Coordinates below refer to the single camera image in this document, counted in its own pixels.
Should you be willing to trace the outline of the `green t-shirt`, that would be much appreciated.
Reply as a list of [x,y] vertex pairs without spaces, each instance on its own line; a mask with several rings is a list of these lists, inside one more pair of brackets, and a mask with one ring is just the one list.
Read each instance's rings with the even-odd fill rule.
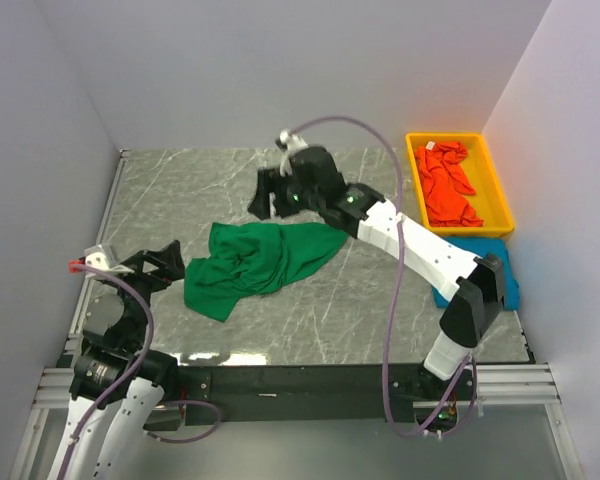
[[224,322],[239,300],[273,294],[315,274],[347,239],[345,232],[317,222],[214,223],[209,256],[192,259],[186,268],[184,305]]

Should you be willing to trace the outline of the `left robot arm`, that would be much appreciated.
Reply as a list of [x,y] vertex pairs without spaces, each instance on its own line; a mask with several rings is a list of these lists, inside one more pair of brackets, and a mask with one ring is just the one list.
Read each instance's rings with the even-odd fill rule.
[[51,479],[111,479],[140,438],[152,410],[178,392],[174,357],[151,347],[153,294],[183,279],[181,244],[118,260],[96,245],[70,262],[72,273],[112,287],[87,312],[73,367],[68,415]]

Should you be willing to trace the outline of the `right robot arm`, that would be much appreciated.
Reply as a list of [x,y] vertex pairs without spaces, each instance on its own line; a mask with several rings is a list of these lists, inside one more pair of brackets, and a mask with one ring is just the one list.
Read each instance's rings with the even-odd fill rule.
[[327,225],[388,253],[433,286],[448,306],[423,367],[441,381],[452,378],[504,308],[505,269],[498,256],[456,247],[399,212],[372,187],[347,182],[322,146],[301,147],[285,156],[283,165],[259,169],[248,211],[260,220],[315,212]]

